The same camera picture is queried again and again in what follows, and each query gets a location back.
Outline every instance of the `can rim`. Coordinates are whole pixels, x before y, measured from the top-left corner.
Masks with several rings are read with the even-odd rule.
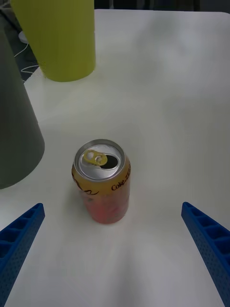
[[[112,176],[110,176],[109,178],[105,178],[105,179],[92,179],[92,178],[90,178],[88,176],[85,176],[85,174],[80,172],[79,168],[76,167],[76,161],[78,163],[79,158],[83,154],[83,152],[85,150],[87,150],[89,147],[94,146],[94,145],[98,145],[98,144],[111,145],[111,146],[115,147],[121,153],[121,157],[122,157],[121,165],[120,165],[118,171],[116,173],[114,173]],[[90,182],[105,182],[105,181],[113,179],[114,177],[116,177],[117,175],[120,174],[120,172],[122,171],[125,163],[126,163],[126,155],[125,155],[124,150],[117,143],[115,143],[115,142],[113,142],[111,140],[108,140],[108,139],[96,139],[96,140],[92,140],[92,141],[86,142],[82,147],[80,147],[80,149],[78,149],[77,153],[75,154],[74,161],[73,161],[73,165],[74,165],[74,168],[75,168],[76,172],[81,177],[83,177],[84,179],[89,180]]]

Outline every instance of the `perforated blue plastic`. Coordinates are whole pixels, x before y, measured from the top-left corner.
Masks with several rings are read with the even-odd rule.
[[[230,307],[230,231],[188,202],[183,203],[181,216],[224,305]]]
[[[38,203],[0,232],[0,307],[3,307],[45,217]]]

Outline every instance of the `can lid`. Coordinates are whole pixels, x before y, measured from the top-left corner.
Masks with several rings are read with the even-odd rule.
[[[76,171],[90,181],[111,179],[122,170],[124,164],[125,154],[121,147],[103,139],[83,145],[74,159]]]

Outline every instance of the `aluminum can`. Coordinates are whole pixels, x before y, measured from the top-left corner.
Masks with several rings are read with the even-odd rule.
[[[113,141],[90,141],[77,151],[72,177],[95,221],[115,223],[126,214],[130,172],[129,158]]]

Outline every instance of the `can opening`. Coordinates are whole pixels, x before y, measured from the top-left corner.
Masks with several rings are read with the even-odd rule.
[[[115,168],[118,165],[118,159],[116,157],[114,157],[113,155],[106,155],[107,157],[107,163],[105,165],[100,166],[100,168],[103,169],[111,169],[111,168]]]

